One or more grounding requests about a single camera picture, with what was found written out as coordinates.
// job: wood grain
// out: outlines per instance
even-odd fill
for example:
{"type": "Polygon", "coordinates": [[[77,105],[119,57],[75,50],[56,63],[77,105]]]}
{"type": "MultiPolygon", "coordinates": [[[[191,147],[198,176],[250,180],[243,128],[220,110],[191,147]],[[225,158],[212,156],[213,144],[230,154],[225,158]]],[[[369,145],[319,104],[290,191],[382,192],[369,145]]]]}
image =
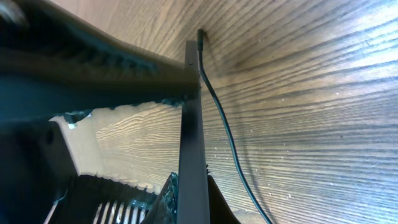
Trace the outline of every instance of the wood grain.
{"type": "MultiPolygon", "coordinates": [[[[205,69],[276,223],[397,223],[397,1],[53,1],[181,62],[204,28],[205,69]]],[[[202,93],[211,174],[237,217],[260,223],[202,93]]],[[[104,174],[156,190],[178,170],[180,108],[147,103],[90,119],[104,174]]]]}

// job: black plastic part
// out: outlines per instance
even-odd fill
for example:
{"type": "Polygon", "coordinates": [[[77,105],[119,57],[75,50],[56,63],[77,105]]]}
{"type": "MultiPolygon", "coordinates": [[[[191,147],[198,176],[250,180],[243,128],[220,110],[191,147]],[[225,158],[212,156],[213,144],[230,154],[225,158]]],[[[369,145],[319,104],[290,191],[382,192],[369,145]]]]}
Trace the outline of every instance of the black plastic part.
{"type": "Polygon", "coordinates": [[[47,1],[15,0],[27,27],[0,20],[0,123],[65,112],[176,104],[198,78],[47,1]]]}
{"type": "Polygon", "coordinates": [[[203,37],[205,36],[205,31],[203,29],[198,30],[198,50],[203,50],[203,37]]]}
{"type": "Polygon", "coordinates": [[[223,194],[217,187],[214,178],[207,176],[209,203],[210,203],[210,220],[212,224],[238,224],[239,220],[234,216],[231,209],[223,197],[223,194]]]}
{"type": "Polygon", "coordinates": [[[64,204],[62,208],[56,208],[55,212],[59,215],[52,216],[51,224],[86,224],[93,223],[99,205],[102,207],[97,219],[97,223],[108,223],[111,217],[112,208],[115,202],[120,207],[131,205],[130,215],[134,206],[144,209],[151,209],[155,205],[157,195],[148,193],[145,190],[139,190],[127,184],[115,182],[113,180],[90,175],[81,175],[75,179],[70,186],[67,196],[61,201],[64,204]],[[132,202],[140,202],[141,205],[132,205],[132,202]]]}
{"type": "Polygon", "coordinates": [[[77,177],[58,124],[2,127],[0,146],[0,216],[8,223],[43,223],[77,177]]]}
{"type": "Polygon", "coordinates": [[[75,124],[85,119],[93,110],[76,111],[72,113],[64,113],[62,116],[68,124],[75,124]]]}

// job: cable connector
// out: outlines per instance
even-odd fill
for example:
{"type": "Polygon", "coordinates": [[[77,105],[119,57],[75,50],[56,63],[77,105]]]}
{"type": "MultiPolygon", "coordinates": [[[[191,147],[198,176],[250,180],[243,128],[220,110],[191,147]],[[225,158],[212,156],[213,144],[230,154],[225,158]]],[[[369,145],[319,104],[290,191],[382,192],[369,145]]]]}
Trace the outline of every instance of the cable connector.
{"type": "Polygon", "coordinates": [[[203,36],[205,35],[205,31],[203,29],[198,29],[198,50],[203,50],[203,36]]]}

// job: black wire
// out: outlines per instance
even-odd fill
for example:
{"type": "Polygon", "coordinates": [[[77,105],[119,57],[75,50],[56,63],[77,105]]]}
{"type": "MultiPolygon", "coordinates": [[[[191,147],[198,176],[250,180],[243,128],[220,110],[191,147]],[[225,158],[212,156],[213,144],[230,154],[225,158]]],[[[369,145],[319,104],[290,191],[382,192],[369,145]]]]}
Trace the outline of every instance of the black wire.
{"type": "Polygon", "coordinates": [[[251,191],[248,182],[246,181],[246,179],[243,176],[242,168],[241,168],[241,165],[240,165],[239,159],[238,159],[238,154],[236,153],[236,147],[235,147],[234,139],[232,137],[232,132],[231,132],[231,129],[229,128],[228,121],[226,120],[226,116],[225,116],[223,107],[221,106],[221,103],[218,100],[218,97],[217,97],[213,87],[211,86],[211,84],[209,82],[209,79],[207,78],[207,75],[205,73],[205,69],[203,68],[202,52],[203,52],[203,36],[204,36],[204,34],[205,34],[205,31],[203,31],[202,29],[198,30],[198,51],[199,51],[199,71],[200,71],[200,75],[201,75],[203,81],[206,83],[207,89],[209,89],[209,92],[210,92],[211,96],[213,97],[214,102],[216,103],[218,111],[220,112],[221,119],[223,120],[224,128],[225,128],[226,134],[227,134],[228,139],[229,139],[229,144],[231,145],[232,156],[234,158],[236,170],[238,171],[239,177],[242,180],[243,186],[246,189],[246,191],[248,192],[250,199],[253,201],[254,205],[259,210],[260,214],[262,215],[262,217],[264,218],[266,223],[267,224],[272,224],[271,220],[268,218],[267,214],[261,208],[259,202],[257,201],[256,197],[254,196],[253,192],[251,191]]]}

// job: wooden surface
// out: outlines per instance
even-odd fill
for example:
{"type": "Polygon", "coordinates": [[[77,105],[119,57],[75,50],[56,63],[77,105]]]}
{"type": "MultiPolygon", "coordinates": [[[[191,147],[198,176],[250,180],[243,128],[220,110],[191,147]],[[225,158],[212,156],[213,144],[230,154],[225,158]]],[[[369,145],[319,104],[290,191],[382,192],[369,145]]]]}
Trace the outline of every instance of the wooden surface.
{"type": "MultiPolygon", "coordinates": [[[[397,1],[53,1],[181,62],[204,28],[205,69],[275,223],[397,223],[397,1]]],[[[202,103],[211,174],[243,223],[262,223],[205,87],[202,103]]],[[[71,148],[80,172],[156,191],[178,171],[179,131],[180,108],[147,103],[96,110],[65,134],[96,138],[71,148]]]]}

